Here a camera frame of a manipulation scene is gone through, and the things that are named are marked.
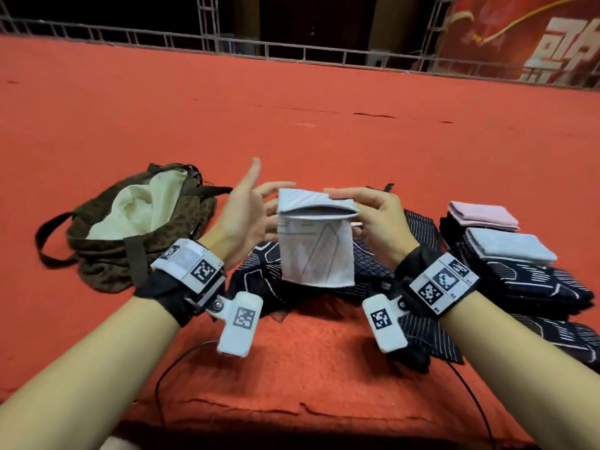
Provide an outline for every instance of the white plastic clip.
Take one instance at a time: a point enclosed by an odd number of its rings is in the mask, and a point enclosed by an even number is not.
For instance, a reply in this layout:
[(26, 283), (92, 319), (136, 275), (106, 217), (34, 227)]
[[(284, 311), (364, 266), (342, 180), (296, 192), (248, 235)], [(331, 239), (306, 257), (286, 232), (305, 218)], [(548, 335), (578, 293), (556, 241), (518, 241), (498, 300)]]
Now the white plastic clip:
[(398, 323), (398, 318), (408, 314), (398, 306), (401, 296), (394, 300), (380, 293), (365, 299), (362, 302), (362, 309), (367, 315), (371, 331), (377, 340), (379, 350), (383, 353), (392, 352), (396, 349), (408, 346), (408, 340)]
[(238, 292), (233, 300), (221, 295), (207, 307), (206, 312), (225, 321), (217, 346), (218, 353), (245, 357), (250, 351), (258, 325), (263, 299), (248, 292)]

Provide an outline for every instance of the stack of folded towels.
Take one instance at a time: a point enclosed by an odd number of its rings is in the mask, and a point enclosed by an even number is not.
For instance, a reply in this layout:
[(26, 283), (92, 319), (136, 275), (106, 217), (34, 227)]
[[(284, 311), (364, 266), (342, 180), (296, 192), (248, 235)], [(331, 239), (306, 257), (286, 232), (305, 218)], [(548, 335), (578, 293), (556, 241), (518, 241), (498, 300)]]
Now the stack of folded towels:
[(518, 221), (496, 205), (450, 202), (440, 220), (450, 252), (479, 275), (477, 289), (508, 313), (525, 316), (518, 319), (521, 323), (541, 318), (558, 328), (569, 316), (593, 306), (594, 294), (587, 287), (566, 270), (552, 267), (556, 254), (535, 235), (516, 233), (518, 229)]

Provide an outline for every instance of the orange-red surface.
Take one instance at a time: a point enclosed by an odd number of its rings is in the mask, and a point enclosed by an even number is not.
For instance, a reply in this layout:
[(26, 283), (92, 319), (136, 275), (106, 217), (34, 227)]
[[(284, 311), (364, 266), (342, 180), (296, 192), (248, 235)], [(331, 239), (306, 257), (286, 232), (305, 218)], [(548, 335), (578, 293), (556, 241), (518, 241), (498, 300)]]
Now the orange-red surface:
[[(600, 293), (597, 93), (43, 39), (0, 37), (0, 57), (0, 399), (131, 295), (44, 269), (37, 227), (151, 161), (197, 164), (218, 185), (235, 184), (253, 155), (265, 180), (302, 188), (394, 182), (407, 208), (435, 219), (451, 199), (503, 204)], [(66, 251), (52, 237), (48, 252)], [(600, 330), (596, 309), (576, 320)], [(220, 330), (206, 316), (187, 326), (127, 417), (157, 423), (158, 375)], [(167, 421), (485, 439), (447, 366), (416, 374), (373, 343), (362, 310), (333, 298), (282, 324), (267, 317), (247, 358), (205, 348), (169, 374)], [(529, 440), (458, 369), (494, 435)]]

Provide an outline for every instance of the hand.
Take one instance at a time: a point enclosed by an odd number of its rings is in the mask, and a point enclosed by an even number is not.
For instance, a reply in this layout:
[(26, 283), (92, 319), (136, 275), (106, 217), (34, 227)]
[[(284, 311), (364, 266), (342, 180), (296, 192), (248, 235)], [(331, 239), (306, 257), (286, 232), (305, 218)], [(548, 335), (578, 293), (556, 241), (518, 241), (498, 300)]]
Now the hand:
[(259, 158), (254, 158), (246, 176), (229, 194), (217, 223), (200, 239), (221, 258), (226, 271), (244, 260), (260, 242), (277, 240), (277, 199), (264, 199), (279, 188), (296, 186), (295, 182), (269, 182), (254, 188), (260, 168)]
[(356, 202), (362, 228), (352, 227), (353, 235), (362, 238), (379, 263), (392, 272), (419, 246), (395, 194), (370, 188), (326, 188), (324, 192), (332, 199), (351, 198)]

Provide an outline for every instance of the left hand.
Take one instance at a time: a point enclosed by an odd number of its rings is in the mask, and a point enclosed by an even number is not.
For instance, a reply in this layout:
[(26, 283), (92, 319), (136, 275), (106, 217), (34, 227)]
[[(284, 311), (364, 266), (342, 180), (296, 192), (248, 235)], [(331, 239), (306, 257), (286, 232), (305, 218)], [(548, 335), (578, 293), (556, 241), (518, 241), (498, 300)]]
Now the left hand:
[(199, 240), (221, 258), (226, 271), (260, 242), (277, 240), (277, 199), (265, 199), (279, 188), (296, 187), (295, 182), (268, 182), (254, 188), (260, 169), (259, 158), (254, 158), (248, 173), (229, 194), (217, 223)]

